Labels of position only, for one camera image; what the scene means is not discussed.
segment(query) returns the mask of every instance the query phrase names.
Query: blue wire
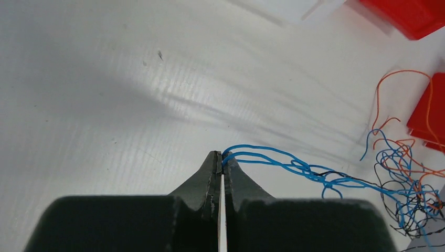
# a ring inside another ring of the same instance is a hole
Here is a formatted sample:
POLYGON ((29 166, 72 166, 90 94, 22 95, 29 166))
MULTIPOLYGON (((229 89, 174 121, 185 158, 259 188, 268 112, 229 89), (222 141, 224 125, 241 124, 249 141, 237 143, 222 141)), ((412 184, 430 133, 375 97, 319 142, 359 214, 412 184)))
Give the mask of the blue wire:
POLYGON ((237 161, 239 163, 266 164, 266 165, 280 166, 283 169, 285 169, 286 171, 289 171, 291 173, 294 173, 294 174, 297 174, 300 176, 304 176, 311 181, 322 183, 324 186, 322 193, 321 193, 322 198, 324 198, 325 192, 328 189, 336 192, 340 196, 340 198, 343 198, 343 194, 338 189, 334 188, 335 186, 341 186, 341 187, 347 187, 347 188, 370 188, 370 189, 373 189, 375 191, 378 191, 378 192, 386 195, 387 197, 389 197, 395 201, 395 203, 396 203, 395 213, 396 213, 396 215, 398 215, 398 226, 400 228, 403 228, 405 226, 405 223, 406 223, 405 218, 406 217, 409 221, 413 221, 413 223, 420 229, 420 232, 423 234, 427 245, 430 247, 430 249, 432 249, 429 239, 426 237, 425 229, 420 225, 420 223, 418 221, 415 220, 415 213, 417 210, 423 209, 424 210, 423 212, 425 212, 426 215, 431 216, 431 217, 436 217, 439 215, 439 211, 435 211, 432 207, 428 206, 425 201, 422 202, 422 204, 420 204, 419 202, 413 203, 413 202, 411 202, 411 200, 409 198, 412 196, 421 194, 422 197, 425 199, 425 198, 427 198, 427 196, 426 196, 427 193, 434 193, 436 196, 438 196, 439 191, 438 190, 425 190, 425 186, 422 186, 420 191, 415 190, 415 188, 418 187, 419 181, 411 181, 410 180, 412 159, 409 159, 408 161, 404 159, 404 155, 407 151, 406 148, 408 148, 409 154, 412 157, 411 147, 403 145, 403 146, 399 146, 398 148, 395 149, 394 147, 391 146, 391 144, 388 142, 385 134, 380 129, 374 129, 368 133, 367 138, 366 138, 365 153, 360 158, 360 160, 363 160, 364 157, 366 156, 368 149, 369 149, 369 137, 374 132, 380 133, 383 136, 383 140, 385 141, 386 145, 388 146, 388 149, 381 150, 377 153, 377 155, 376 155, 377 164, 379 164, 383 169, 387 170, 391 179, 393 179, 396 182, 406 184, 406 186, 409 189, 394 190, 394 191, 387 190, 385 188, 378 187, 378 186, 369 184, 367 182, 354 179, 354 178, 348 176, 346 173, 337 172, 334 169, 331 169, 331 168, 328 168, 325 166, 307 164, 306 162, 298 159, 296 156, 294 156, 293 154, 291 154, 289 152, 282 151, 282 150, 272 148, 272 147, 267 147, 267 146, 239 144, 239 145, 234 145, 232 147, 229 147, 222 153, 222 155, 223 156, 227 155, 231 150, 240 149, 240 148, 243 148, 243 149, 248 148, 248 149, 254 149, 254 150, 272 151, 275 153, 279 153, 279 154, 288 156, 292 160, 290 161, 290 163, 284 164, 284 163, 278 162, 264 154, 241 151, 241 152, 236 152, 236 153, 230 154, 227 157, 225 157, 222 161, 222 165, 225 166, 229 160, 231 160, 237 156, 253 156, 256 158, 261 158, 265 161, 244 160, 244 159, 237 159, 237 161), (400 170, 396 172, 394 170, 386 168, 385 164, 387 161, 393 162, 396 167, 406 170, 407 174, 404 174, 400 170), (312 169, 319 169, 319 170, 322 170, 323 172, 320 172, 320 173, 315 172, 312 169), (327 177, 330 175, 329 172, 333 172, 336 175, 339 175, 341 177, 328 180, 327 177), (405 203, 403 204, 400 200, 396 199, 396 197, 394 195, 399 195, 399 196, 404 197, 406 199, 405 203))

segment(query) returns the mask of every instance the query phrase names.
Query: white surface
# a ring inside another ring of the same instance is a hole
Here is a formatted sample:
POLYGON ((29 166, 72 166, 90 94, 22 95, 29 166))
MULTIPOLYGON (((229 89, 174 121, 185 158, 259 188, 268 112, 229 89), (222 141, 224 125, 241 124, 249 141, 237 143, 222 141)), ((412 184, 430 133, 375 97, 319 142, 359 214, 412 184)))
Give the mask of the white surface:
POLYGON ((346 0, 238 0, 293 24, 318 23, 346 0))
MULTIPOLYGON (((348 6, 302 28, 222 0, 3 1, 0 251, 20 251, 58 197, 166 194, 209 151, 238 143, 371 180, 373 156, 358 159, 378 80, 431 73, 444 48, 444 30, 408 41, 348 6)), ((406 122, 426 83, 388 80, 382 120, 406 122)), ((320 197, 321 185, 279 168, 243 168, 276 197, 320 197)), ((375 192, 343 192, 382 209, 375 192)))

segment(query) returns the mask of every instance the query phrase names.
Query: wire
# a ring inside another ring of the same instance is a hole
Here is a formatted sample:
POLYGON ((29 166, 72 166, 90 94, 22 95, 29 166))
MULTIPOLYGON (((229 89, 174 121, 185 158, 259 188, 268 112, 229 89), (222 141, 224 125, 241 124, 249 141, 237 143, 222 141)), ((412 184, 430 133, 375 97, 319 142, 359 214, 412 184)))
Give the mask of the wire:
MULTIPOLYGON (((392 76, 392 75, 395 75, 395 74, 399 74, 399 73, 401 73, 401 72, 415 72, 415 73, 418 73, 418 74, 421 74, 421 75, 423 75, 423 76, 426 76, 426 77, 428 77, 428 79, 430 80, 430 92, 429 92, 429 99, 428 99, 428 104, 427 104, 427 111, 426 111, 426 125, 427 125, 427 130, 429 131, 429 133, 434 137, 434 139, 436 140, 436 143, 439 145, 439 148, 440 148, 440 151, 442 152, 442 153, 444 153, 445 154, 445 150, 443 149, 443 146, 442 146, 442 144, 440 144, 440 141, 439 141, 439 138, 437 137, 437 135, 434 133, 434 131, 431 129, 431 126, 430 126, 430 120, 429 120, 429 118, 430 118, 430 111, 431 111, 431 102, 432 102, 432 92, 433 92, 433 85, 432 85, 432 77, 431 76, 429 76, 428 74, 426 74, 426 73, 424 73, 424 72, 422 72, 422 71, 417 71, 417 70, 410 70, 410 69, 405 69, 405 70, 400 70, 400 71, 394 71, 394 72, 390 72, 390 73, 388 73, 387 75, 385 75, 385 76, 383 76, 381 79, 380 79, 380 81, 378 82, 378 84, 377 84, 377 88, 376 88, 376 92, 377 92, 377 114, 376 114, 376 118, 375 118, 375 120, 374 120, 374 123, 373 123, 373 126, 372 126, 372 129, 375 129, 375 124, 377 123, 377 120, 378 120, 378 116, 379 116, 379 114, 380 114, 380 85, 383 83, 383 81, 386 79, 386 78, 388 78, 388 77, 390 77, 390 76, 392 76)), ((390 120, 392 120, 392 119, 396 119, 396 120, 398 120, 399 122, 400 122, 400 119, 398 119, 398 118, 395 118, 395 117, 392 117, 392 118, 389 118, 388 120, 386 120, 385 121, 385 123, 383 123, 380 127, 379 127, 379 129, 382 129, 390 120)))
POLYGON ((380 129, 371 130, 367 136, 366 150, 361 160, 368 152, 370 148, 370 136, 375 132, 381 134, 382 138, 380 141, 386 143, 386 148, 376 155, 376 164, 374 165, 374 171, 379 183, 355 178, 326 166, 309 164, 289 152, 266 146, 240 144, 229 147, 222 154, 226 156, 222 161, 222 165, 224 167, 229 160, 237 158, 239 163, 279 166, 293 174, 303 176, 313 182, 321 183, 323 185, 321 198, 325 198, 327 191, 335 192, 340 198, 343 198, 341 188, 344 187, 374 190, 380 193, 385 210, 397 223, 396 226, 391 225, 394 230, 411 239, 423 237, 428 244, 427 247, 434 248, 440 246, 431 245, 427 236, 440 233, 445 227, 427 233, 425 226, 427 222, 431 220, 445 223, 445 218, 443 218, 440 210, 444 207, 445 203, 440 200, 438 190, 434 190, 427 184, 421 185, 419 180, 413 180, 410 177, 412 172, 414 172, 412 165, 415 164, 410 159, 413 156, 410 145, 390 141, 380 129), (289 158, 290 161, 282 163, 265 154, 250 151, 230 153, 230 151, 236 149, 274 152, 289 158), (241 157, 252 157, 260 160, 243 159, 241 157), (398 169, 389 166, 388 162, 398 167, 398 169), (382 182, 379 174, 381 171, 388 173, 392 180, 382 182), (393 187, 395 186, 395 190, 388 189, 387 186, 391 183, 393 183, 393 187), (388 205, 389 202, 392 202, 395 209, 392 209, 392 207, 388 205))

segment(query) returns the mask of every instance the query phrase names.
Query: white plastic piece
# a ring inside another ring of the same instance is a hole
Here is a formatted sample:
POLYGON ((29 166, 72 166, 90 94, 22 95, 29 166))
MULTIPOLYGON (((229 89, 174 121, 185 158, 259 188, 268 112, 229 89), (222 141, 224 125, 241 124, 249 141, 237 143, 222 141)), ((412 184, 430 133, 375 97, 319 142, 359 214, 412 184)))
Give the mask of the white plastic piece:
POLYGON ((278 18, 293 24, 316 23, 326 18, 346 0, 250 0, 278 18))

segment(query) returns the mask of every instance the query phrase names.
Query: red plastic bin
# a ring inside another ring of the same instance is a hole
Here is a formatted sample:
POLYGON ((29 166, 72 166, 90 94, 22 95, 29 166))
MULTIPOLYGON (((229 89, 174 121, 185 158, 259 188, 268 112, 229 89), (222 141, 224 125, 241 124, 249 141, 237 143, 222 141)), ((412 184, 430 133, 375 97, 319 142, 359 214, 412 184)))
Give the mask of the red plastic bin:
POLYGON ((360 0, 408 39, 421 39, 445 25, 445 0, 360 0))
POLYGON ((439 144, 445 146, 445 72, 437 72, 432 77, 432 84, 428 84, 417 106, 408 120, 407 127, 410 135, 421 138, 427 142, 426 147, 440 150, 439 144), (429 112, 429 125, 436 139, 427 127, 427 109, 433 87, 431 106, 429 112))

